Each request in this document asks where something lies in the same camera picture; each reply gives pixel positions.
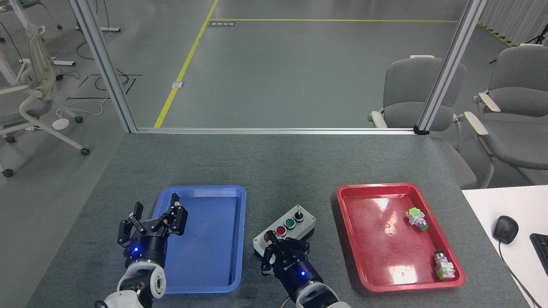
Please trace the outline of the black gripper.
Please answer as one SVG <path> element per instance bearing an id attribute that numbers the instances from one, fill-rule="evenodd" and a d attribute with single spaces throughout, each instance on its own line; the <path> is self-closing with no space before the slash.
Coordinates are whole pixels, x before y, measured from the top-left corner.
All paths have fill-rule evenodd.
<path id="1" fill-rule="evenodd" d="M 137 201 L 134 211 L 119 225 L 117 243 L 123 246 L 131 240 L 129 246 L 123 250 L 125 268 L 141 261 L 150 261 L 164 268 L 168 236 L 184 234 L 188 211 L 181 205 L 178 194 L 173 193 L 170 208 L 152 220 L 152 232 L 148 231 L 145 234 L 145 227 L 141 223 L 143 208 L 143 205 Z"/>
<path id="2" fill-rule="evenodd" d="M 291 300 L 295 301 L 307 285 L 324 282 L 308 260 L 309 242 L 291 237 L 280 240 L 273 231 L 267 231 L 266 236 L 271 243 L 263 253 L 262 275 L 279 279 Z"/>

